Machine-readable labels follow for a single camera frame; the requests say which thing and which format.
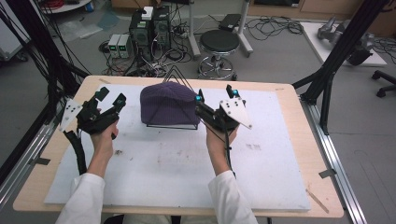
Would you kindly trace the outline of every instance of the white sleeve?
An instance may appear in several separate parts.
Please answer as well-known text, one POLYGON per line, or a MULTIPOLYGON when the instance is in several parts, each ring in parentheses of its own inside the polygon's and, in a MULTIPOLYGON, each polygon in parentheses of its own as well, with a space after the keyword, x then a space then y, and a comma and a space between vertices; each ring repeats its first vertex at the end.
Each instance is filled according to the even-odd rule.
POLYGON ((232 171, 221 173, 210 181, 209 191, 219 224, 258 223, 232 171))
POLYGON ((76 189, 64 206, 56 224, 101 222, 105 180, 93 174, 84 174, 74 182, 76 189))

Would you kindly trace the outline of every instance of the wooden table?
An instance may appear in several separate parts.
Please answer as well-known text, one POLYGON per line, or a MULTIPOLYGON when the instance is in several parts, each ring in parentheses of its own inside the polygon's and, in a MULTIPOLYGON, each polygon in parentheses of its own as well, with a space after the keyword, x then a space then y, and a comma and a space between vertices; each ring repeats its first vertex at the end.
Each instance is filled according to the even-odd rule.
MULTIPOLYGON (((161 78, 148 77, 86 77, 75 100, 79 103, 90 99, 101 84, 131 84, 152 85, 160 83, 161 78)), ((226 81, 188 80, 193 88, 224 89, 226 81)), ((321 178, 318 173, 327 168, 321 157, 317 142, 312 134, 309 123, 297 97, 297 93, 290 84, 231 82, 233 89, 252 91, 273 91, 280 103, 284 120, 289 130, 290 141, 294 148, 296 160, 300 166, 306 192, 311 203, 311 210, 303 213, 290 212, 255 212, 260 217, 342 217, 344 211, 332 180, 321 178)), ((64 152, 69 146, 68 140, 61 132, 55 134, 43 151, 41 158, 49 159, 48 165, 37 164, 26 180, 13 206, 17 211, 44 212, 60 211, 59 204, 45 204, 44 199, 55 177, 57 167, 64 152)), ((135 206, 105 206, 105 213, 123 214, 166 214, 166 215, 214 215, 213 209, 192 208, 163 208, 163 207, 135 207, 135 206)))

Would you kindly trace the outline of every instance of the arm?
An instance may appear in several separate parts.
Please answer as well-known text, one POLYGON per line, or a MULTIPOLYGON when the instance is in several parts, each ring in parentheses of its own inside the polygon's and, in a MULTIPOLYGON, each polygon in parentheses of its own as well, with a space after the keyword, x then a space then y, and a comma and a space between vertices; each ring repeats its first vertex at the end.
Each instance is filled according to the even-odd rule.
POLYGON ((100 223, 108 161, 113 155, 111 134, 118 134, 117 122, 100 134, 91 135, 93 156, 87 173, 74 181, 75 190, 56 221, 60 223, 100 223))
MULTIPOLYGON (((237 129, 229 136, 230 144, 237 129)), ((250 204, 239 190, 233 172, 225 159, 224 133, 206 126, 206 145, 216 177, 209 183, 219 224, 257 223, 250 204)))

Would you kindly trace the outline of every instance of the purple hat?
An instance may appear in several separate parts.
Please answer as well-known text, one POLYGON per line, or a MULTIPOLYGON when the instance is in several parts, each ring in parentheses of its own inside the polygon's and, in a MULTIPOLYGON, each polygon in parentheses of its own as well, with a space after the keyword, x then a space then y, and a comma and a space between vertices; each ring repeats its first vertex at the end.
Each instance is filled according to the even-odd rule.
POLYGON ((147 86, 140 92, 140 116, 147 125, 197 125, 196 93, 176 82, 147 86))

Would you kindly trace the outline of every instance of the floor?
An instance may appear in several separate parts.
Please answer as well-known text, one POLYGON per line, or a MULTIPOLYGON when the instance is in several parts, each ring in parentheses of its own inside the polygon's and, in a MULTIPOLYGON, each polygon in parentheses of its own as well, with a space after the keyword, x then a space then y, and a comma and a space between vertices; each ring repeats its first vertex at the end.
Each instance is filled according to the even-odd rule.
MULTIPOLYGON (((57 19, 59 23, 81 21, 84 25, 102 22, 104 31, 87 39, 67 42, 82 64, 96 75, 106 70, 106 59, 98 50, 99 45, 112 34, 127 32, 129 26, 128 17, 115 17, 106 7, 93 13, 76 10, 64 13, 57 19)), ((209 19, 197 19, 196 26, 209 19)), ((213 21, 205 23, 207 28, 216 26, 213 21)), ((233 62, 239 81, 291 84, 316 72, 321 66, 304 35, 283 31, 259 41, 248 32, 245 34, 254 52, 247 58, 240 49, 228 57, 233 62)), ((54 38, 54 41, 60 48, 59 39, 54 38)), ((396 74, 396 65, 390 57, 386 54, 381 56, 388 65, 380 70, 396 74)), ((191 61, 178 63, 177 67, 186 78, 197 78, 197 65, 198 61, 191 61)), ((388 92, 384 98, 375 96, 379 88, 389 85, 384 79, 371 79, 377 69, 342 66, 338 70, 333 81, 329 132, 367 222, 388 224, 396 223, 396 91, 388 92)), ((297 92, 303 93, 305 90, 306 87, 301 87, 297 92)), ((0 130, 0 164, 3 164, 46 104, 46 83, 32 62, 13 60, 0 68, 0 92, 0 126, 3 127, 0 130)), ((58 213, 21 213, 12 209, 20 187, 16 188, 0 211, 0 223, 53 223, 58 213)), ((264 217, 258 217, 258 220, 259 223, 266 223, 264 217)), ((351 222, 345 214, 337 219, 273 218, 273 223, 351 222)))

